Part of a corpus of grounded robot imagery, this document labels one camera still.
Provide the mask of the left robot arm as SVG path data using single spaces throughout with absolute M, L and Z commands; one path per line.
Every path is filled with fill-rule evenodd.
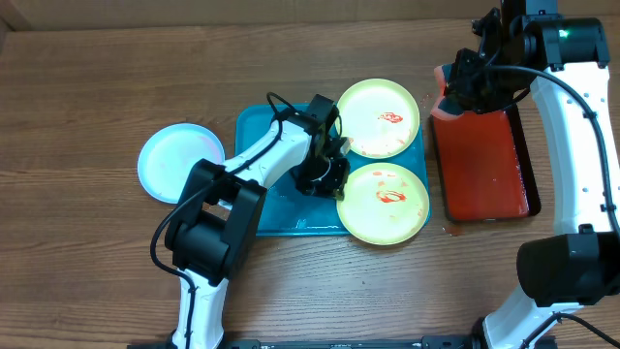
M 179 319 L 168 348 L 217 348 L 224 338 L 228 284 L 242 268 L 258 231 L 268 189 L 291 175 L 305 196 L 340 201 L 350 172 L 346 139 L 330 130 L 340 121 L 334 101 L 316 95 L 301 111 L 274 108 L 268 131 L 244 152 L 216 165 L 191 169 L 176 207 L 156 229 L 150 246 L 163 242 L 178 277 Z

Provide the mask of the red sponge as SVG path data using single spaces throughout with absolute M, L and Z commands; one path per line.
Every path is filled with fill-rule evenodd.
M 440 120 L 455 120 L 463 114 L 463 109 L 456 102 L 445 96 L 450 72 L 450 64 L 444 64 L 434 69 L 434 77 L 440 91 L 430 114 Z

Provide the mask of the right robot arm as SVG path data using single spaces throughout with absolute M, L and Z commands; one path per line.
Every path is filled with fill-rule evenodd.
M 566 18 L 553 1 L 503 0 L 475 20 L 437 76 L 434 115 L 501 111 L 531 96 L 542 118 L 555 190 L 554 236 L 524 243 L 518 284 L 481 323 L 483 348 L 549 346 L 545 334 L 619 291 L 619 162 L 607 105 L 610 60 L 602 23 Z

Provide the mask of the light blue plate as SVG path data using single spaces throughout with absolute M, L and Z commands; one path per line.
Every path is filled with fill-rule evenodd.
M 137 163 L 139 183 L 154 199 L 175 205 L 198 161 L 222 164 L 225 158 L 221 141 L 207 128 L 173 124 L 155 133 L 142 147 Z

